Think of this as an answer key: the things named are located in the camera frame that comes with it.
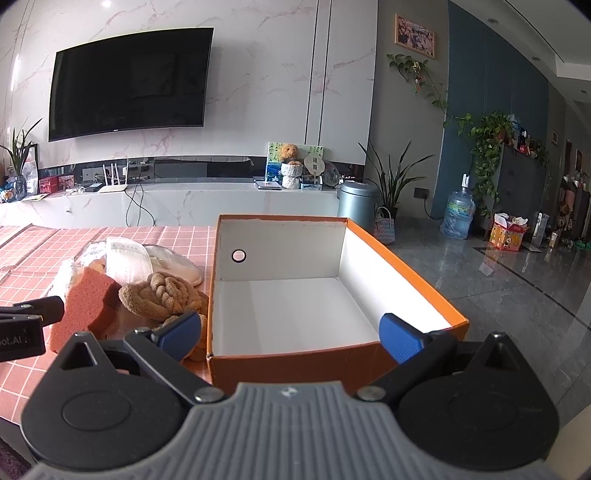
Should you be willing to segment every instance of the water bottle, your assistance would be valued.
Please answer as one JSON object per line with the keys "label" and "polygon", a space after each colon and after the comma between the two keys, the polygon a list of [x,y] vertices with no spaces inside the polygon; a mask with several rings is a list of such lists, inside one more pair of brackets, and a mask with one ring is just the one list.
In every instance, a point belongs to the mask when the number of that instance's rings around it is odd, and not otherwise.
{"label": "water bottle", "polygon": [[472,217],[474,217],[474,210],[476,210],[472,195],[468,191],[469,181],[470,175],[464,174],[461,191],[453,192],[449,196],[440,228],[443,234],[459,240],[464,240],[468,236],[468,229],[472,223]]}

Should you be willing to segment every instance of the screw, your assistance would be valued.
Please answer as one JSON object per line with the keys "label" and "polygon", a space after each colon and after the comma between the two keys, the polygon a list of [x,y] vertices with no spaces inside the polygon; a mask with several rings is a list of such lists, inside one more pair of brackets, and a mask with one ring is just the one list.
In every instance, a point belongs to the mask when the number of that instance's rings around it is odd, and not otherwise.
{"label": "screw", "polygon": [[217,387],[203,387],[195,392],[195,400],[199,403],[215,403],[223,398],[223,391]]}
{"label": "screw", "polygon": [[386,391],[382,387],[367,385],[357,390],[357,396],[365,401],[379,401],[386,396]]}

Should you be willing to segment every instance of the gray tile floor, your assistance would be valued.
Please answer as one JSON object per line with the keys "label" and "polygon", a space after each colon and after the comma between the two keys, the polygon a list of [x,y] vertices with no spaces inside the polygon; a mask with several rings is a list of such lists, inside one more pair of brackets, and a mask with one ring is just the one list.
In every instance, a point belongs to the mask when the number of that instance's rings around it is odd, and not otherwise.
{"label": "gray tile floor", "polygon": [[591,252],[501,252],[434,223],[397,222],[391,249],[470,320],[467,340],[508,333],[567,423],[591,403]]}

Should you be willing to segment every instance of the gray trash bin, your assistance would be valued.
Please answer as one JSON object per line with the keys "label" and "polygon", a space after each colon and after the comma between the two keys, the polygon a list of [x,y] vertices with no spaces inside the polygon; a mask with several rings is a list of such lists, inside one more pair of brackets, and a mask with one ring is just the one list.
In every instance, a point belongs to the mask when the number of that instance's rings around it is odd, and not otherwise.
{"label": "gray trash bin", "polygon": [[338,216],[350,218],[361,228],[373,234],[375,226],[375,206],[379,190],[371,183],[344,181],[340,185]]}

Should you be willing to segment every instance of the framed photo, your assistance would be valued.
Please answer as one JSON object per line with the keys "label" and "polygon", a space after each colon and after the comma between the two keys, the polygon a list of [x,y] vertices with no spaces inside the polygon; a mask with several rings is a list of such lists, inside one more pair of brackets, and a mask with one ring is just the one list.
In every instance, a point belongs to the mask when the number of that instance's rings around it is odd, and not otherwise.
{"label": "framed photo", "polygon": [[435,58],[435,32],[396,14],[394,43]]}

